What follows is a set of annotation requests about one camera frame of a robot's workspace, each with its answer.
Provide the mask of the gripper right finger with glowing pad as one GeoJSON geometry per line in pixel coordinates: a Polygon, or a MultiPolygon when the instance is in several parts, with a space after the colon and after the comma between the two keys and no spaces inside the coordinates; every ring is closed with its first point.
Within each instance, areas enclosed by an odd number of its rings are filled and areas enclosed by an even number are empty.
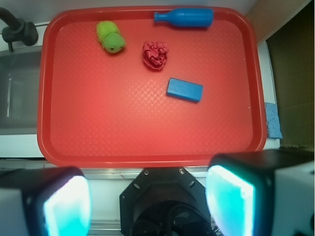
{"type": "Polygon", "coordinates": [[[215,155],[206,173],[210,214],[225,236],[312,236],[315,154],[270,149],[215,155]]]}

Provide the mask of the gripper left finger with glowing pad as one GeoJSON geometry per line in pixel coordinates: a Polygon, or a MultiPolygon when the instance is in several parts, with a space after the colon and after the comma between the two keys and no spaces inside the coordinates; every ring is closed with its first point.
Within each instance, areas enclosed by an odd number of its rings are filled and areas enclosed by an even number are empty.
{"type": "Polygon", "coordinates": [[[77,167],[0,171],[2,236],[86,236],[92,191],[77,167]]]}

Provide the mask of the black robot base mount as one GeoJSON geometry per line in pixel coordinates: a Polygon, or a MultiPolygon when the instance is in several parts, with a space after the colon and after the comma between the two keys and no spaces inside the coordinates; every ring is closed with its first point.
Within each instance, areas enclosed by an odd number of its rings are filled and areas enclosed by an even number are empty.
{"type": "Polygon", "coordinates": [[[205,187],[183,167],[145,168],[120,194],[125,236],[213,236],[205,187]]]}

